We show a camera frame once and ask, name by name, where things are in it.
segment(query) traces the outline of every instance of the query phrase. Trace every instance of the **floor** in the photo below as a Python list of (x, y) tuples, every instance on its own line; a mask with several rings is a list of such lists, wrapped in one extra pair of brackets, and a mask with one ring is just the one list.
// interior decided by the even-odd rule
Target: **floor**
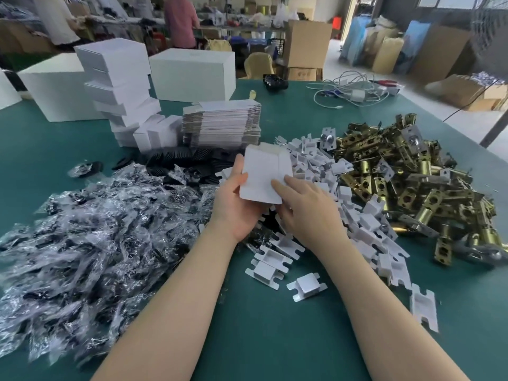
[[(361, 67), (350, 67), (345, 63), (339, 63), (341, 42), (338, 40), (330, 40), (328, 53), (323, 69), (323, 79), (333, 80), (340, 76), (345, 70), (358, 70), (360, 72), (369, 73), (368, 69)], [(405, 87), (401, 93), (409, 100), (418, 104), (428, 112), (431, 112), (441, 120), (446, 119), (454, 113), (457, 108), (446, 103), (440, 102), (431, 95), (425, 93), (421, 86), (412, 83), (408, 78), (400, 75), (376, 75), (376, 78), (397, 80)], [(466, 112), (459, 111), (449, 118), (446, 123), (456, 130), (460, 131), (470, 139), (479, 143), (487, 134), (490, 128), (501, 117), (502, 112), (486, 111), (486, 112)], [(488, 147), (488, 150), (497, 155), (501, 159), (508, 161), (508, 130), (505, 129), (498, 138)]]

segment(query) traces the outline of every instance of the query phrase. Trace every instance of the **stack of white boxes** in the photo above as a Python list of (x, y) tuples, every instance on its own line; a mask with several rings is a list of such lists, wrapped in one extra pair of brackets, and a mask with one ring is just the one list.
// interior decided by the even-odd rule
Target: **stack of white boxes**
[(97, 111), (109, 119), (121, 147), (137, 147), (134, 132), (165, 120), (159, 101), (149, 95), (151, 73), (144, 44), (124, 38), (75, 47), (89, 81), (85, 90)]

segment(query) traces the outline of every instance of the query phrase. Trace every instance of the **worker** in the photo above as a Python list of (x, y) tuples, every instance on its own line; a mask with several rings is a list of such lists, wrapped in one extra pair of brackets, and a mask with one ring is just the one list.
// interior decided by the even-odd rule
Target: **worker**
[[(237, 155), (229, 179), (216, 192), (205, 230), (92, 381), (191, 379), (233, 250), (266, 210), (240, 198), (239, 187), (247, 180), (242, 169), (243, 156)], [(350, 242), (332, 198), (313, 183), (284, 180), (287, 185), (272, 181), (283, 199), (277, 212), (337, 287), (373, 381), (467, 381)]]
[(199, 29), (199, 19), (194, 5), (189, 0), (166, 0), (164, 20), (171, 32), (174, 48), (196, 48), (193, 28)]
[(91, 43), (91, 40), (76, 34), (79, 25), (65, 0), (34, 0), (34, 5), (51, 42), (58, 49), (73, 52), (74, 46)]

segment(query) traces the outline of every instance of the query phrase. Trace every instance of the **plastic wrap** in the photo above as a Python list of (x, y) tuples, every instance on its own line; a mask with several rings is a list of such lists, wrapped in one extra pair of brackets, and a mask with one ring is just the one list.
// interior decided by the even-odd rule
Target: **plastic wrap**
[[(175, 179), (184, 172), (175, 168)], [(0, 238), (0, 356), (106, 354), (168, 278), (211, 215), (216, 185), (162, 186), (131, 164), (78, 192), (50, 196), (46, 216)]]

